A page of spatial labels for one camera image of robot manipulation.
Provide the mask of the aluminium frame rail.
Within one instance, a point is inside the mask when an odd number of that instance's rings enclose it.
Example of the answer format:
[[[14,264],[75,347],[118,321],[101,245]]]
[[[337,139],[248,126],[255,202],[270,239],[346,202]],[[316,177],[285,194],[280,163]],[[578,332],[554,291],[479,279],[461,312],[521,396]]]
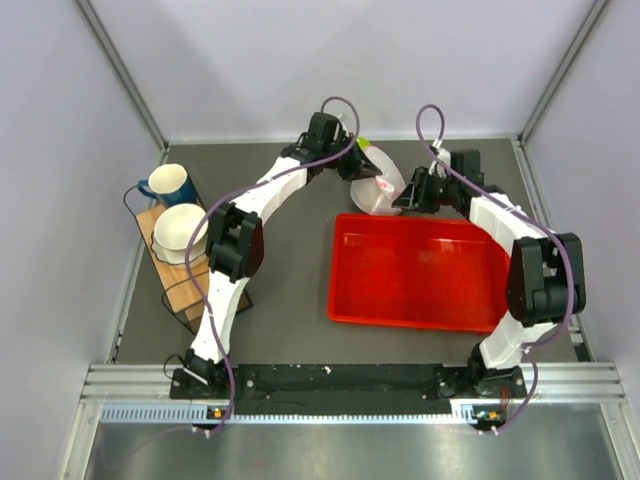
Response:
[[[501,423],[521,405],[619,404],[610,363],[525,364],[484,392],[460,367],[420,364],[240,365],[236,389],[206,387],[176,366],[92,366],[80,395],[104,423],[462,424]]]

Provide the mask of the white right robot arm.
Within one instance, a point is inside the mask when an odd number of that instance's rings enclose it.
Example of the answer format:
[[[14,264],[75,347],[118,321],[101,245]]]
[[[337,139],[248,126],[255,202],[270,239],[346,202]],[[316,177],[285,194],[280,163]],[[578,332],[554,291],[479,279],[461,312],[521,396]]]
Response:
[[[584,309],[582,244],[572,233],[545,228],[503,190],[485,184],[478,151],[428,150],[431,165],[414,170],[394,207],[423,214],[451,207],[487,233],[509,259],[507,311],[473,348],[466,367],[466,388],[487,396],[511,380],[527,350],[550,340],[566,319]]]

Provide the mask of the white mesh laundry bag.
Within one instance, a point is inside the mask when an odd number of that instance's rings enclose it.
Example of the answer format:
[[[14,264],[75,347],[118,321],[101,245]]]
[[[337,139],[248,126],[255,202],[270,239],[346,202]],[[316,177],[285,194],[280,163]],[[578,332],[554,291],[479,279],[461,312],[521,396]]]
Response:
[[[403,176],[395,162],[380,148],[368,146],[364,153],[381,174],[353,181],[350,187],[352,201],[368,215],[399,215],[401,209],[394,207],[393,202],[406,188]]]

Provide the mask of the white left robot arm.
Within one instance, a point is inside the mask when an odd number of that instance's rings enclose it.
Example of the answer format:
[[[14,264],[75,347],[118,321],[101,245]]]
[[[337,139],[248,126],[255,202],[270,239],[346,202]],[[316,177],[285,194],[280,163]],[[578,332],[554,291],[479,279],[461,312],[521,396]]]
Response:
[[[209,284],[200,292],[204,311],[180,368],[173,373],[174,399],[220,398],[235,393],[230,337],[242,294],[264,259],[264,226],[294,193],[325,169],[348,182],[374,178],[379,168],[342,121],[326,112],[286,146],[255,184],[225,195],[206,213],[205,253]]]

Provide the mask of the green plastic bowl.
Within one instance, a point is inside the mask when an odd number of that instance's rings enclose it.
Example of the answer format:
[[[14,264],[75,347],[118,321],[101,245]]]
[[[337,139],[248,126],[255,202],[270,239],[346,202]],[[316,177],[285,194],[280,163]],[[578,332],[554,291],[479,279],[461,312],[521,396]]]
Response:
[[[365,137],[359,136],[357,138],[357,144],[362,150],[366,150],[371,146],[371,142]]]

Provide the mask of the blue mug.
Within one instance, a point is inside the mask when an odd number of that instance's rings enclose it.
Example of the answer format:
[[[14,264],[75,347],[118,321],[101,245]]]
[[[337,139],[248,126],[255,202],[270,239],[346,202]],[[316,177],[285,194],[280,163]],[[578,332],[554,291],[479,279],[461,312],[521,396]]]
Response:
[[[157,167],[147,179],[137,183],[136,189],[166,208],[198,203],[198,194],[191,177],[180,164],[164,164]]]

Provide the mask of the white ceramic bowl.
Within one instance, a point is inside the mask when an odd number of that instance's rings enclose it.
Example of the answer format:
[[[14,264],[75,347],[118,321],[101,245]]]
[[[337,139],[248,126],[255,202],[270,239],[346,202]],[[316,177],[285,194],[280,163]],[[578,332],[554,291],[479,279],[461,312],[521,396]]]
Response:
[[[208,222],[199,226],[205,215],[205,210],[196,204],[185,203],[172,206],[157,219],[153,237],[165,249],[184,250],[193,234],[195,234],[194,244],[205,237]]]

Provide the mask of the red plastic tray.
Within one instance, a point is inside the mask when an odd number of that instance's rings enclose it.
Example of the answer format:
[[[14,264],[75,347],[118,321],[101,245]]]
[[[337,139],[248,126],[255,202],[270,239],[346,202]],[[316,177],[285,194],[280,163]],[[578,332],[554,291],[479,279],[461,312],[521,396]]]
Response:
[[[489,334],[507,313],[509,256],[460,219],[340,214],[328,316],[334,322]]]

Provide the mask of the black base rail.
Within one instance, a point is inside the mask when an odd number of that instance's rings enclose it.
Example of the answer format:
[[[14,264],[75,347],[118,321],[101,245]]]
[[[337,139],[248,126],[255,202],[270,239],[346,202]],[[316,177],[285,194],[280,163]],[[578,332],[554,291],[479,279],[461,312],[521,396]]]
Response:
[[[522,370],[474,384],[462,366],[441,364],[239,364],[235,389],[225,369],[211,385],[177,369],[174,400],[226,400],[238,415],[394,415],[443,413],[451,399],[521,399]]]

